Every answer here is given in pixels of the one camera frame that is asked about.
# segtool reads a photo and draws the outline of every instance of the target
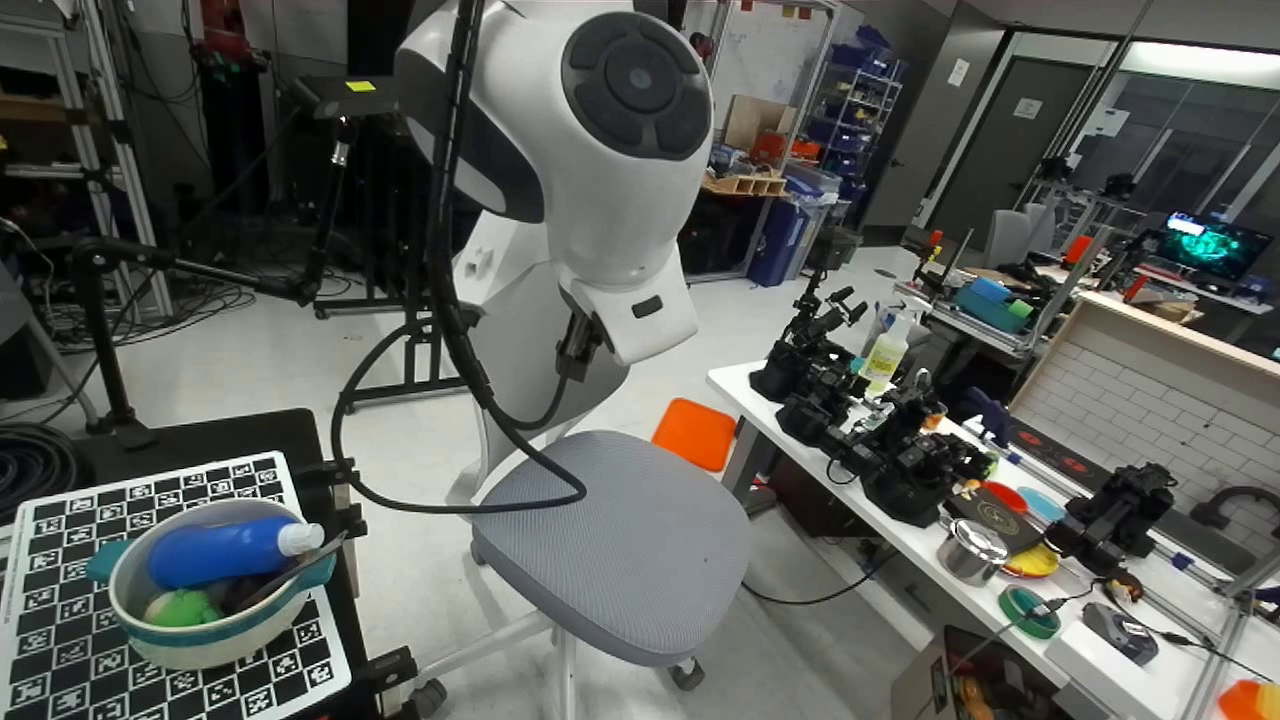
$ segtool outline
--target monitor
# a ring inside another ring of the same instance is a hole
[[[1197,285],[1237,286],[1266,245],[1271,237],[1171,213],[1156,256],[1186,271]]]

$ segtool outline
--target white tile wall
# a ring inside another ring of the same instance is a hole
[[[1062,344],[1014,401],[1014,414],[1076,449],[1081,456],[1121,464],[1162,464],[1178,489],[1178,507],[1197,507],[1224,485],[1280,492],[1280,428],[1260,428],[1220,408],[1133,373],[1084,344]],[[1226,537],[1242,549],[1271,549],[1280,518],[1246,501],[1226,507]]]

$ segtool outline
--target blue bottle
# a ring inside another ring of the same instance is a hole
[[[171,526],[152,543],[147,573],[168,587],[209,587],[283,573],[294,554],[323,543],[321,524],[289,517]]]

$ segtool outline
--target white bottle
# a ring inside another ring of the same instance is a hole
[[[913,313],[895,313],[890,326],[875,335],[860,374],[866,380],[863,395],[883,395],[890,382],[890,373],[905,365],[909,344],[913,344]]]

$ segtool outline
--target white robot head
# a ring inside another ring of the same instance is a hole
[[[394,54],[422,153],[445,127],[456,2]],[[486,213],[542,224],[569,298],[631,365],[691,335],[674,230],[712,143],[700,54],[620,2],[486,2],[456,184]]]

